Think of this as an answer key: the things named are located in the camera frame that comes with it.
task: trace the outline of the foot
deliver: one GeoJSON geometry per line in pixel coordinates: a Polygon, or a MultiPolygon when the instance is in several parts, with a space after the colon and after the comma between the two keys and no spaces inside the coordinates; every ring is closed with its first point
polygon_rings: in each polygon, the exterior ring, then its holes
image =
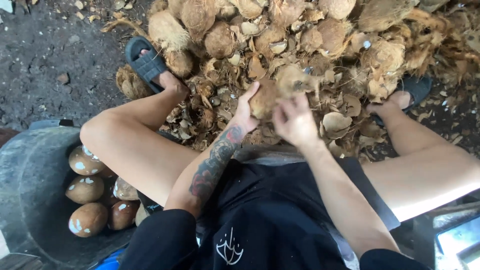
{"type": "MultiPolygon", "coordinates": [[[[139,57],[142,57],[144,54],[148,53],[148,50],[143,49],[140,51],[139,57]]],[[[189,93],[190,90],[185,86],[179,79],[175,77],[170,71],[166,70],[160,73],[158,76],[152,79],[152,82],[163,87],[165,90],[174,89],[181,93],[189,93]]]]}
{"type": "Polygon", "coordinates": [[[391,94],[383,104],[370,103],[367,106],[367,112],[370,114],[378,114],[379,110],[391,108],[403,110],[412,104],[413,98],[409,92],[397,91],[391,94]]]}

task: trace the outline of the tattooed arm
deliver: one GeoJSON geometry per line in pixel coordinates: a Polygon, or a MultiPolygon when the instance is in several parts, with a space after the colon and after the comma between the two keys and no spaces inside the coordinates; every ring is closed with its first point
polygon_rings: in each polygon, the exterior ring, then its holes
{"type": "Polygon", "coordinates": [[[184,209],[198,217],[233,153],[241,145],[245,135],[258,125],[258,121],[250,116],[248,103],[258,87],[259,83],[255,82],[239,98],[237,112],[225,130],[180,174],[168,196],[164,210],[184,209]]]}

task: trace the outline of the tattoo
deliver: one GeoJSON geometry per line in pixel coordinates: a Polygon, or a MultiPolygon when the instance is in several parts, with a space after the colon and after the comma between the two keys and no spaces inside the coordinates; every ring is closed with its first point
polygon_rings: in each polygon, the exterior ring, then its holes
{"type": "Polygon", "coordinates": [[[213,143],[210,157],[198,165],[189,191],[200,198],[202,207],[212,195],[223,170],[242,139],[242,128],[238,125],[231,126],[213,143]]]}

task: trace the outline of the person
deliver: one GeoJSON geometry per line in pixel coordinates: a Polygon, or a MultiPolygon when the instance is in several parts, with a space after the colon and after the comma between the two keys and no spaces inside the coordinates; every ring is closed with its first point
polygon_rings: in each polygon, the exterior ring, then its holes
{"type": "Polygon", "coordinates": [[[480,188],[478,160],[402,111],[420,102],[411,89],[368,106],[399,154],[393,159],[332,157],[304,94],[279,101],[273,123],[305,162],[231,159],[258,125],[248,103],[258,82],[205,151],[176,144],[156,131],[189,89],[151,45],[130,43],[127,59],[160,93],[103,111],[80,132],[90,151],[164,207],[136,229],[120,269],[345,269],[339,238],[360,269],[428,269],[402,255],[389,230],[480,188]]]}

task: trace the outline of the white logo print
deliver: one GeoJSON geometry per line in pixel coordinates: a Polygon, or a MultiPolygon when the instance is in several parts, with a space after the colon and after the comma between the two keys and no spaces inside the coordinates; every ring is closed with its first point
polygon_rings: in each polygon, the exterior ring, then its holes
{"type": "Polygon", "coordinates": [[[238,253],[235,251],[235,244],[232,245],[232,236],[233,236],[233,227],[230,232],[230,242],[227,244],[227,240],[225,239],[225,242],[222,245],[216,245],[216,251],[220,254],[220,256],[227,262],[227,265],[234,265],[236,264],[240,258],[241,255],[243,254],[243,248],[242,250],[238,253]],[[230,259],[227,259],[227,249],[232,252],[232,255],[230,259]]]}

